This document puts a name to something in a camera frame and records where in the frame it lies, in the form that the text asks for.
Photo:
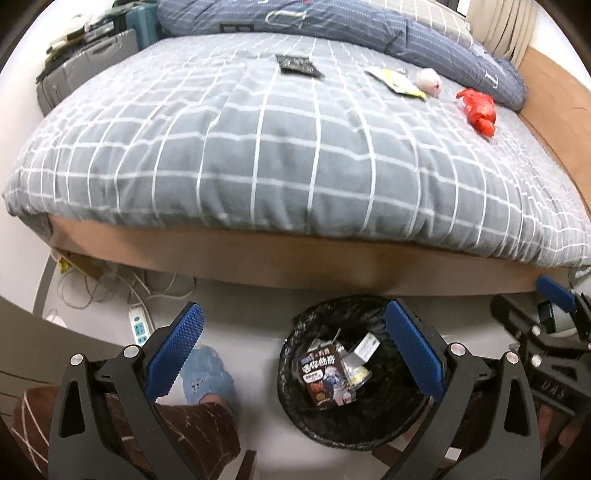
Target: black snack packet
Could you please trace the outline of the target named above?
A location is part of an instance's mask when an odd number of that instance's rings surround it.
[[[324,77],[322,72],[314,67],[314,64],[308,57],[294,57],[292,55],[276,54],[275,58],[279,63],[281,73],[299,72],[307,75],[308,77],[314,77],[317,79]]]

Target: white plush toy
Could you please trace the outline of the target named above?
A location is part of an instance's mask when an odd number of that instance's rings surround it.
[[[443,81],[433,69],[422,69],[417,73],[414,84],[423,92],[437,98],[443,90]]]

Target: power strip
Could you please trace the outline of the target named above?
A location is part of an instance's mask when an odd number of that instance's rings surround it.
[[[148,315],[144,310],[144,307],[137,306],[129,309],[129,322],[131,324],[131,331],[134,334],[136,345],[142,346],[153,331],[148,324]]]

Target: gray suitcase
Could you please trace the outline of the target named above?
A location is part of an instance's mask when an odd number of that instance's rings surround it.
[[[131,28],[76,53],[37,84],[37,100],[43,115],[84,82],[137,52],[137,37]]]

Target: gray plaid comforter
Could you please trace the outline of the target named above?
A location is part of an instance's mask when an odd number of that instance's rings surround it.
[[[281,74],[310,56],[322,81]],[[591,263],[577,190],[517,115],[490,142],[445,80],[395,95],[363,72],[416,67],[374,50],[268,33],[164,40],[88,81],[41,123],[5,189],[46,213],[414,241],[538,265]]]

